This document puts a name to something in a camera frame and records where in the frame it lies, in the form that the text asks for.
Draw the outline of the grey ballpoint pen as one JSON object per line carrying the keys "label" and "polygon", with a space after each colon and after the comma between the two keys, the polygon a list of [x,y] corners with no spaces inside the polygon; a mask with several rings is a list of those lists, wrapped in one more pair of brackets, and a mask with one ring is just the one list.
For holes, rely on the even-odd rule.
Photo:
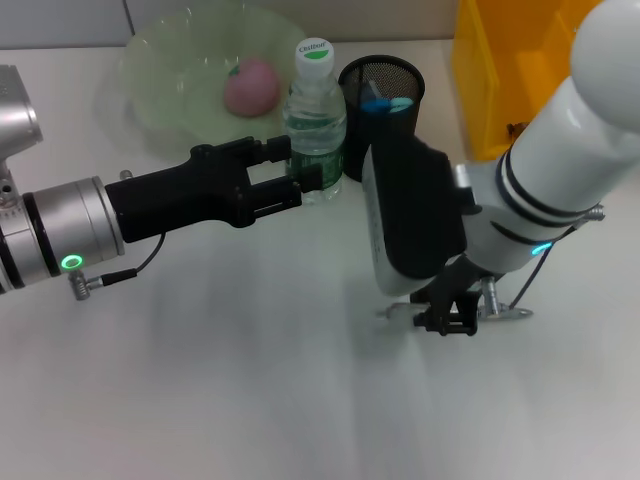
{"label": "grey ballpoint pen", "polygon": [[[389,320],[400,319],[401,317],[413,317],[418,312],[418,308],[408,302],[397,302],[390,306],[379,310],[376,313],[377,317],[386,318]],[[520,307],[511,308],[505,303],[498,303],[497,312],[489,311],[483,303],[477,308],[476,317],[481,321],[498,321],[498,320],[524,320],[531,318],[534,315],[532,310]]]}

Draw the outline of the clear green-label water bottle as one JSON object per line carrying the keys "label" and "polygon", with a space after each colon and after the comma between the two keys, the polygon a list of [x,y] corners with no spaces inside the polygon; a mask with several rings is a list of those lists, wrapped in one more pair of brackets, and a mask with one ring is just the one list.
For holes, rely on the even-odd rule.
{"label": "clear green-label water bottle", "polygon": [[294,175],[305,167],[322,167],[321,188],[303,195],[306,204],[329,201],[341,189],[347,119],[334,63],[334,47],[325,39],[307,38],[296,46],[296,76],[283,107],[292,150],[286,171]]}

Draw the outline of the black mesh pen holder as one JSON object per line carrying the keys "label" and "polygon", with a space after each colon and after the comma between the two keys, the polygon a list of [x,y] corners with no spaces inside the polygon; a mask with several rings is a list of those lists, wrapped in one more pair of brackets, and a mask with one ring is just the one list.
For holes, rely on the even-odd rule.
{"label": "black mesh pen holder", "polygon": [[[412,108],[394,114],[369,114],[361,110],[361,84],[374,80],[383,98],[408,97]],[[347,127],[343,143],[343,172],[360,181],[365,154],[370,144],[389,132],[412,135],[420,102],[425,93],[424,79],[408,61],[390,55],[368,55],[349,63],[340,73],[338,84],[345,99]]]}

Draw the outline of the translucent green fruit bowl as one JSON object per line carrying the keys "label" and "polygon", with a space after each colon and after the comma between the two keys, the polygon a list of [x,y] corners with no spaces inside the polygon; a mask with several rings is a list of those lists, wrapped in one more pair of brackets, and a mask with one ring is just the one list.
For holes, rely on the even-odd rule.
{"label": "translucent green fruit bowl", "polygon": [[127,44],[120,81],[146,137],[170,152],[282,133],[282,107],[242,117],[225,105],[229,82],[258,64],[277,77],[284,100],[305,32],[279,13],[242,0],[206,0],[165,15]]}

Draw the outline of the pink toy peach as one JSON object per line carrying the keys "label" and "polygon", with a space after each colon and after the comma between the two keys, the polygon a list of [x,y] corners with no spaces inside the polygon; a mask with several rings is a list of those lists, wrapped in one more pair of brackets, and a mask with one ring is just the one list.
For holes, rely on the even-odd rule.
{"label": "pink toy peach", "polygon": [[253,118],[272,111],[280,100],[280,81],[267,62],[248,58],[228,74],[223,100],[226,109],[237,116]]}

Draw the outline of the yellow plastic bin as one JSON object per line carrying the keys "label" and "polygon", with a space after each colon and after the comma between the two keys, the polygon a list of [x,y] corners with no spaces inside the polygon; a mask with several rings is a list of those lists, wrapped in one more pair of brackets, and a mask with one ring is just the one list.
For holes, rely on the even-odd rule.
{"label": "yellow plastic bin", "polygon": [[492,161],[569,76],[577,29],[602,0],[459,0],[452,69],[472,158]]}

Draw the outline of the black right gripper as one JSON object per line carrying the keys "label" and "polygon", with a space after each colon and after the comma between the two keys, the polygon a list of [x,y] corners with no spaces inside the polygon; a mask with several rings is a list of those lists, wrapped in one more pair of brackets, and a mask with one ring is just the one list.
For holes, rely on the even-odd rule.
{"label": "black right gripper", "polygon": [[[465,254],[459,256],[435,277],[428,285],[428,291],[421,289],[410,295],[410,303],[418,308],[413,315],[413,326],[439,331],[442,336],[474,336],[478,331],[479,294],[467,291],[486,277],[498,281],[503,274],[479,267]],[[447,299],[440,314],[441,321],[431,307],[431,301],[440,299]]]}

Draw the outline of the blue plastic scissors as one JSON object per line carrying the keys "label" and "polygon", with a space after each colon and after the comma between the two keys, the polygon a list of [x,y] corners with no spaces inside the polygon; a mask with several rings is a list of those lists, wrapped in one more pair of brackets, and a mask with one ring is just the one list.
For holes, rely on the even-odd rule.
{"label": "blue plastic scissors", "polygon": [[408,97],[375,98],[361,104],[361,110],[369,114],[394,114],[412,108],[414,102]]}

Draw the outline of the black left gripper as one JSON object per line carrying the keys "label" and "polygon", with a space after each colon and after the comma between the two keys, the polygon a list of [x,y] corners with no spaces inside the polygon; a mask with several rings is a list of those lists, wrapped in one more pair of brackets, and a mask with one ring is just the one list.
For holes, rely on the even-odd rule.
{"label": "black left gripper", "polygon": [[218,146],[203,144],[178,166],[111,183],[105,190],[126,243],[209,220],[245,228],[254,223],[254,215],[297,208],[304,193],[322,189],[319,165],[250,187],[247,168],[290,157],[286,135],[265,143],[246,137]]}

